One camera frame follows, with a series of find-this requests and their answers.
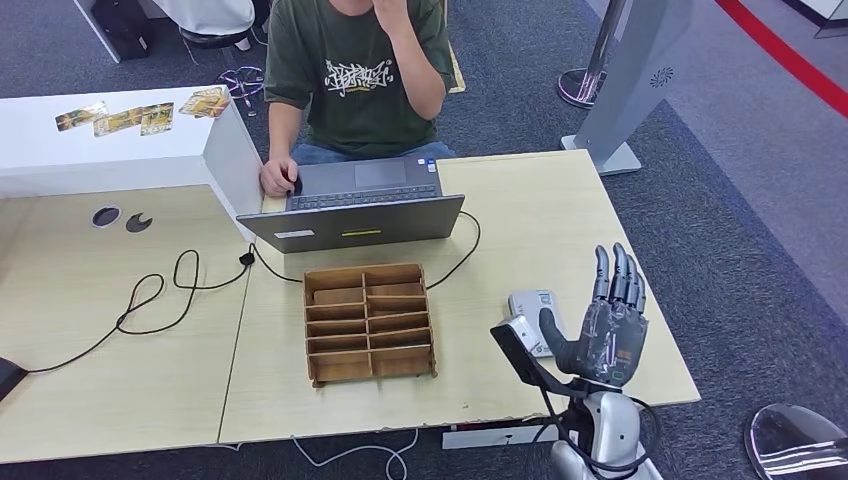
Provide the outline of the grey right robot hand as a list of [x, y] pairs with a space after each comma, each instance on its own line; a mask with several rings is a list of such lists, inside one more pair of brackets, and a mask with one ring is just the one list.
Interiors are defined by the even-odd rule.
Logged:
[[612, 251], [610, 261], [603, 246], [595, 248], [592, 300], [578, 338], [564, 337], [548, 307], [539, 311], [538, 325], [561, 372], [620, 389], [634, 376], [646, 341], [646, 284], [620, 243]]

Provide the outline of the person's right hand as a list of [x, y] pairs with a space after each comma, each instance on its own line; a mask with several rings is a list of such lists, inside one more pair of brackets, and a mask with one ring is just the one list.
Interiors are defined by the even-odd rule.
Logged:
[[262, 189], [272, 198], [292, 193], [297, 181], [298, 165], [288, 154], [271, 156], [260, 171]]

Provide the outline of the person's left hand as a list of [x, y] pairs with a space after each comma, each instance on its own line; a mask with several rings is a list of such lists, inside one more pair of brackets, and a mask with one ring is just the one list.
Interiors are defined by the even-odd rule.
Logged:
[[413, 30], [406, 0], [373, 0], [372, 5], [381, 28], [389, 37]]

